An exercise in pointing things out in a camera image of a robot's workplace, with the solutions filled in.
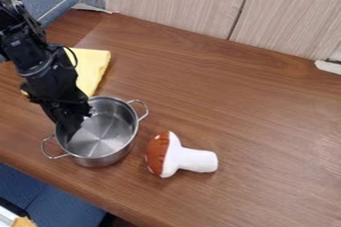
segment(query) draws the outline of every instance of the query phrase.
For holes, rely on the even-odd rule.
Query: pot handle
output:
[[[46,150],[45,150],[46,143],[47,143],[51,138],[54,138],[54,137],[55,137],[54,134],[53,134],[53,135],[50,135],[50,136],[46,137],[46,138],[41,142],[40,148],[41,148],[43,154],[44,154],[46,157],[48,157],[49,159],[59,159],[59,158],[62,158],[62,157],[64,157],[64,156],[68,156],[69,153],[65,153],[65,154],[58,155],[58,156],[51,156],[51,155],[49,155],[49,154],[46,152]]]
[[[144,118],[147,117],[147,115],[150,113],[150,111],[148,110],[148,107],[147,105],[143,102],[143,101],[140,101],[140,100],[131,100],[131,101],[128,101],[128,104],[133,104],[133,103],[138,103],[138,104],[141,104],[142,106],[144,106],[144,108],[146,109],[146,112],[144,115],[142,115],[141,117],[139,117],[139,121],[143,120]]]

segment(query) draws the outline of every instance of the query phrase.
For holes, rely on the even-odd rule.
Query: yellow towel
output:
[[[72,48],[78,58],[76,71],[78,79],[76,84],[88,97],[91,97],[102,79],[105,70],[111,59],[111,53],[103,50],[78,49]],[[68,49],[65,49],[71,62],[75,60]]]
[[[15,219],[12,227],[37,227],[37,225],[27,217],[18,217]]]

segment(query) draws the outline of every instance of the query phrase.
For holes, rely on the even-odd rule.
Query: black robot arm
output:
[[[77,73],[63,46],[46,42],[45,31],[21,0],[0,0],[0,54],[26,79],[30,102],[74,133],[90,116],[88,97],[76,86]]]

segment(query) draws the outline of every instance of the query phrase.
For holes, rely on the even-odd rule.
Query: stainless steel pot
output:
[[[141,117],[132,104],[141,104],[146,112]],[[139,122],[149,110],[140,100],[127,103],[116,98],[92,97],[89,105],[93,115],[86,117],[79,130],[69,136],[61,125],[56,126],[56,135],[45,138],[41,143],[43,154],[50,159],[74,156],[75,161],[85,167],[108,166],[128,154],[133,146],[133,139],[138,133]],[[65,154],[51,156],[46,151],[46,143],[55,137]]]

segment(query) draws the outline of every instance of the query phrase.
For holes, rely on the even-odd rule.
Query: wooden table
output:
[[[54,126],[20,95],[12,65],[1,64],[3,162],[139,226],[341,226],[340,76],[123,15],[70,11],[48,32],[54,43],[110,50],[98,95],[143,100],[150,116],[116,165],[49,160],[40,141]],[[215,151],[217,173],[150,174],[144,152],[162,130]]]

